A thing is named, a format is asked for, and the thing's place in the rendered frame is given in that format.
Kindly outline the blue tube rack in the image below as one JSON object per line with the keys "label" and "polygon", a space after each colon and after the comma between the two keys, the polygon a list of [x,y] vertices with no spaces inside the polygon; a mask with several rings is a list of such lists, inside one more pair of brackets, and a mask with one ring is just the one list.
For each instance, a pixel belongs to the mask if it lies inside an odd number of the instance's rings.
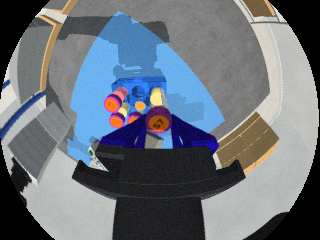
{"label": "blue tube rack", "polygon": [[[139,78],[148,78],[148,79],[139,79]],[[147,82],[147,81],[162,81],[162,82]],[[130,110],[127,115],[131,113],[132,108],[134,107],[136,102],[142,102],[143,104],[145,104],[146,109],[144,114],[146,114],[149,107],[151,90],[154,87],[161,87],[164,89],[165,96],[166,96],[167,82],[165,77],[131,77],[131,78],[120,78],[117,81],[115,81],[113,84],[111,84],[111,87],[112,87],[112,92],[115,91],[115,89],[117,89],[118,87],[124,87],[125,89],[127,89],[128,95],[123,101],[130,106]]]}

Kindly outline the blue flat mat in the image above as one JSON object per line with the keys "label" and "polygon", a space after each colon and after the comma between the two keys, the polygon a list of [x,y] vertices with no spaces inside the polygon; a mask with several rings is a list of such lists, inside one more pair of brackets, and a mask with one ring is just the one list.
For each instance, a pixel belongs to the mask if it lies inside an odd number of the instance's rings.
{"label": "blue flat mat", "polygon": [[207,133],[225,121],[188,65],[153,32],[118,11],[90,48],[74,87],[70,108],[78,115],[73,141],[67,137],[70,156],[90,165],[94,138],[100,142],[117,130],[109,124],[112,113],[104,99],[112,83],[131,77],[166,77],[170,113]]}

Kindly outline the centrifuge tube with yellow liquid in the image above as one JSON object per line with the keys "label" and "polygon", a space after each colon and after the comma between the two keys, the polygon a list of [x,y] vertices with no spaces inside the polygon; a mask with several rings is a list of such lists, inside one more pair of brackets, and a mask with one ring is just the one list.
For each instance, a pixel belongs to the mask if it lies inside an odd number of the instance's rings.
{"label": "centrifuge tube with yellow liquid", "polygon": [[151,91],[145,123],[150,132],[157,134],[165,133],[171,128],[172,117],[161,87],[156,87]]}

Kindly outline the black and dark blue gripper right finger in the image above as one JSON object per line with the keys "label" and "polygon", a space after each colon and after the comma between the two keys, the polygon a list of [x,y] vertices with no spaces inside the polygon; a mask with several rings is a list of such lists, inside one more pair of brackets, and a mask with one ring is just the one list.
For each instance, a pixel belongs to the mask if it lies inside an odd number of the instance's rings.
{"label": "black and dark blue gripper right finger", "polygon": [[[171,114],[171,117],[171,136],[173,148],[208,146],[212,156],[214,155],[219,147],[215,136],[181,120],[174,114]],[[180,138],[183,142],[183,145]]]}

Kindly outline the pink tube with purple cap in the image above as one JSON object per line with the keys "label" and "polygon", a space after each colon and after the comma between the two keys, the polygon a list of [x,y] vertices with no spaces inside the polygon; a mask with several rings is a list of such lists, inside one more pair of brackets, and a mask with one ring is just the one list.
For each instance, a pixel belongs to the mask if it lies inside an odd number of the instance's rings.
{"label": "pink tube with purple cap", "polygon": [[127,95],[127,89],[124,87],[118,87],[116,91],[112,92],[105,98],[103,102],[104,108],[110,113],[118,112]]}

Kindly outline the white tube rack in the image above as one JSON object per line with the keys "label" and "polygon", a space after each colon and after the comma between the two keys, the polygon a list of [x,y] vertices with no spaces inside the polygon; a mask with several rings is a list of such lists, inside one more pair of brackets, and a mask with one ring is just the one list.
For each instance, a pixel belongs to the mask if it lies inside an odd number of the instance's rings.
{"label": "white tube rack", "polygon": [[96,168],[96,169],[99,169],[99,167],[100,167],[100,169],[107,171],[106,168],[102,165],[101,162],[95,162],[93,160],[91,160],[89,167],[93,167],[93,168]]}

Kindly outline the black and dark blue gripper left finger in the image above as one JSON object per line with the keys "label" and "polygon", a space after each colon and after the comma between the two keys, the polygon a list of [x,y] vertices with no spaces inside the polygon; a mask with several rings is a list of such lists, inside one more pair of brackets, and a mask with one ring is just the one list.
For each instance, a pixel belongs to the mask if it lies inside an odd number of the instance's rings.
{"label": "black and dark blue gripper left finger", "polygon": [[[145,148],[145,120],[146,114],[143,114],[135,121],[103,136],[99,144],[123,146],[126,148]],[[137,137],[138,139],[135,144]]]}

